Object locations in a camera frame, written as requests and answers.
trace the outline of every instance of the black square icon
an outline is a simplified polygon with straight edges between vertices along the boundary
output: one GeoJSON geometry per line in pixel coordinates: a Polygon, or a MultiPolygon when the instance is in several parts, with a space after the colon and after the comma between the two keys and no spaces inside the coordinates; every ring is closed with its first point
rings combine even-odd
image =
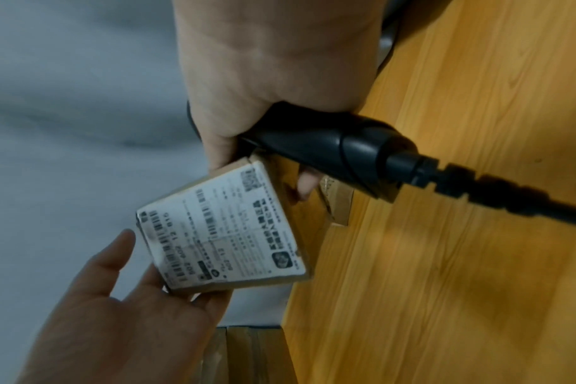
{"type": "Polygon", "coordinates": [[[290,254],[288,252],[276,252],[271,255],[275,266],[280,269],[290,268],[292,266],[292,260],[290,260],[290,254]]]}

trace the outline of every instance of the barcode scanner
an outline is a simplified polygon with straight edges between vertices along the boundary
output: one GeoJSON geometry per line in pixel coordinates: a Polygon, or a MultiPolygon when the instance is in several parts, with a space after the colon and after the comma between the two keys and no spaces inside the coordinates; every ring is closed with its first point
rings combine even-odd
{"type": "MultiPolygon", "coordinates": [[[[189,108],[189,119],[193,124],[189,108]]],[[[404,184],[448,197],[505,209],[521,216],[545,216],[576,225],[576,206],[548,193],[499,177],[482,175],[418,153],[416,145],[382,121],[352,113],[326,113],[280,102],[240,136],[240,151],[277,153],[342,181],[376,199],[394,202],[404,184]]]]}

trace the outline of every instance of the wooden table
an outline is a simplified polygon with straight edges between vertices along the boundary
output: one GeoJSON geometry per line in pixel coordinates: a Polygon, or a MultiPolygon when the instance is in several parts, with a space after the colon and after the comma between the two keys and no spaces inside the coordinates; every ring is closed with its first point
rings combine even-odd
{"type": "MultiPolygon", "coordinates": [[[[576,203],[576,0],[436,5],[409,10],[363,114],[576,203]]],[[[576,228],[356,194],[284,329],[301,383],[576,383],[576,228]]]]}

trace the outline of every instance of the person's left hand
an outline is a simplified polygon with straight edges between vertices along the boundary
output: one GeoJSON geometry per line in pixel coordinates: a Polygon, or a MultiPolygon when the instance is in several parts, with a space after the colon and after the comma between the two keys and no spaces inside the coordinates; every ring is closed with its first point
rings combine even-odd
{"type": "Polygon", "coordinates": [[[134,241],[124,231],[84,266],[39,333],[18,383],[188,380],[231,293],[172,296],[151,266],[123,301],[109,297],[134,241]]]}

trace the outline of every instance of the gray background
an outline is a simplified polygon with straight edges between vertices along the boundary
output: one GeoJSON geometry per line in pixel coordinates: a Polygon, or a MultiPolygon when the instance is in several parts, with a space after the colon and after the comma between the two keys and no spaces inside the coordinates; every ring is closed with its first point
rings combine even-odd
{"type": "MultiPolygon", "coordinates": [[[[0,0],[0,383],[135,209],[206,173],[185,103],[170,0],[0,0]]],[[[289,289],[237,292],[223,324],[279,324],[289,289]]]]}

